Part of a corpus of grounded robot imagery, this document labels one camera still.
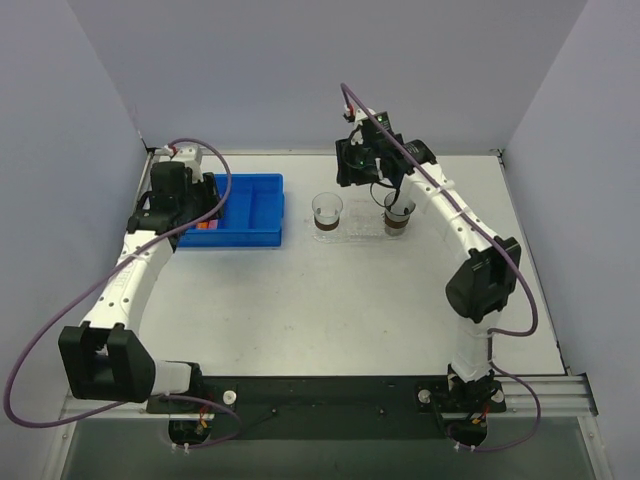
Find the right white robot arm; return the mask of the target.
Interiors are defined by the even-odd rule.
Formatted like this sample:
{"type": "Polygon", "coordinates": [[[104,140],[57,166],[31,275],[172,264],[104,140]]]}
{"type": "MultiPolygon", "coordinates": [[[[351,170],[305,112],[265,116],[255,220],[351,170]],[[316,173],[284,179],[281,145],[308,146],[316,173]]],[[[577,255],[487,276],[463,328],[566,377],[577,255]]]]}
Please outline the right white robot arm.
{"type": "Polygon", "coordinates": [[[348,106],[344,117],[353,129],[335,143],[337,183],[391,188],[382,203],[387,234],[402,234],[412,213],[420,211],[440,235],[455,260],[445,295],[459,317],[449,377],[486,381],[492,374],[488,331],[515,289],[518,241],[500,238],[477,218],[433,152],[421,140],[405,142],[393,133],[387,113],[348,106]]]}

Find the clear blue-tinted cup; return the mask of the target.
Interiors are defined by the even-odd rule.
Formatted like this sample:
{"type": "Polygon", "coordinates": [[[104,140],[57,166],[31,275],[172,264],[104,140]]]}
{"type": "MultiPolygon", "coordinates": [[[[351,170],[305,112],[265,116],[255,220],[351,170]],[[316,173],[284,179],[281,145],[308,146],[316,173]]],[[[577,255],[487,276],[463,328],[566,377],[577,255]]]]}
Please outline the clear blue-tinted cup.
{"type": "Polygon", "coordinates": [[[340,223],[343,201],[335,193],[322,192],[312,200],[312,212],[315,226],[323,232],[335,230],[340,223]]]}

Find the clear brown-banded cup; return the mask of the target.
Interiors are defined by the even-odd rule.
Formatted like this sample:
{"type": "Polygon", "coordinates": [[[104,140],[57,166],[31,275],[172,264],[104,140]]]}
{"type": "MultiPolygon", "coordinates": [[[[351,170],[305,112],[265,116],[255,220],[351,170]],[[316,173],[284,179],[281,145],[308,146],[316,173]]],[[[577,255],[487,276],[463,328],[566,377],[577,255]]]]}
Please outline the clear brown-banded cup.
{"type": "Polygon", "coordinates": [[[404,203],[396,199],[395,193],[386,195],[384,206],[384,228],[389,236],[400,236],[404,233],[416,205],[408,200],[404,203]]]}

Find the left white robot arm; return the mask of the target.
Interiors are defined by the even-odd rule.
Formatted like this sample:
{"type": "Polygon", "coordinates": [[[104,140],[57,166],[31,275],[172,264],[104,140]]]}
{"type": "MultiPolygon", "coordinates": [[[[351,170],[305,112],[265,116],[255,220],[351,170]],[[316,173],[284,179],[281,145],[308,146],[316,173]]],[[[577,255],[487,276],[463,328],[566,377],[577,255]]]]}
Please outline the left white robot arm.
{"type": "Polygon", "coordinates": [[[214,175],[201,169],[201,144],[180,140],[165,149],[167,159],[151,165],[149,187],[127,221],[115,273],[80,325],[60,333],[59,350],[77,399],[142,403],[169,394],[187,412],[204,402],[196,364],[155,359],[138,337],[154,285],[185,230],[220,218],[227,197],[214,175]]]}

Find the clear acrylic toothbrush holder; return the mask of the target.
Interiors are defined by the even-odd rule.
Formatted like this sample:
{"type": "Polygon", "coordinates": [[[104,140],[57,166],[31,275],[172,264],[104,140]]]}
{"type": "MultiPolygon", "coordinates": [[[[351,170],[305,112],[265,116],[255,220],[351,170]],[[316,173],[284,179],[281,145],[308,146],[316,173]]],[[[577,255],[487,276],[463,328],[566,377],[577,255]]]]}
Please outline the clear acrylic toothbrush holder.
{"type": "Polygon", "coordinates": [[[370,200],[348,200],[341,223],[348,240],[365,241],[386,236],[384,210],[370,200]]]}

